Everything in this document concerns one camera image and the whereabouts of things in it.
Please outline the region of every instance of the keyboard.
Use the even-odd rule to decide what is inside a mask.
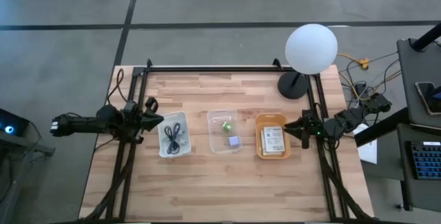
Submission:
[[[411,141],[415,179],[441,180],[441,142]]]

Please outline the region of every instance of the concrete floor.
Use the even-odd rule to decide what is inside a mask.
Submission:
[[[123,23],[130,0],[0,0],[1,25]],[[440,0],[138,0],[132,23],[256,21],[424,21],[441,19]],[[396,41],[419,37],[430,26],[331,28],[339,52],[374,59],[396,51]],[[294,28],[132,30],[122,64],[268,64],[284,58]],[[13,223],[74,220],[79,211],[95,135],[50,136],[52,117],[93,115],[104,103],[120,30],[0,31],[0,108],[34,121],[55,155],[30,170]],[[370,81],[397,55],[355,68],[354,81]],[[338,57],[339,69],[348,59]],[[390,73],[399,70],[395,65]],[[392,111],[406,105],[401,78],[387,84]],[[378,218],[434,223],[441,214],[399,212],[397,181],[372,176],[365,167]]]

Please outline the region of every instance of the black lamp base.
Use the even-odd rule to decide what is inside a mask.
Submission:
[[[306,78],[298,72],[286,72],[277,83],[278,91],[288,99],[299,99],[308,90]]]

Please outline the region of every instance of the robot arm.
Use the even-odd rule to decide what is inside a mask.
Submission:
[[[302,148],[307,149],[311,135],[336,141],[344,133],[349,133],[356,129],[363,122],[366,115],[388,112],[391,109],[391,105],[392,103],[383,95],[376,93],[359,108],[343,110],[334,115],[334,118],[324,122],[312,110],[303,110],[302,117],[297,121],[286,124],[284,131],[300,139],[302,141]]]
[[[135,101],[128,101],[122,110],[117,110],[113,105],[105,105],[96,112],[96,117],[73,116],[62,114],[52,120],[50,132],[53,136],[68,136],[74,133],[111,134],[122,141],[136,139],[141,143],[143,138],[140,131],[150,131],[164,118],[155,114],[158,102],[154,97],[149,97],[145,103],[146,111],[142,112]]]

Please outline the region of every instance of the clear plastic container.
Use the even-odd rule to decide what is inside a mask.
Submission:
[[[188,132],[187,115],[184,112],[173,112],[164,114],[163,116],[164,121],[158,125],[159,156],[163,158],[176,158],[190,155],[192,153],[192,143],[190,142]],[[176,123],[181,124],[180,133],[178,133],[179,152],[176,154],[168,154],[167,149],[170,146],[170,139],[165,134],[165,127],[169,126],[173,130]]]
[[[217,154],[242,148],[236,110],[213,110],[207,114],[209,146]]]

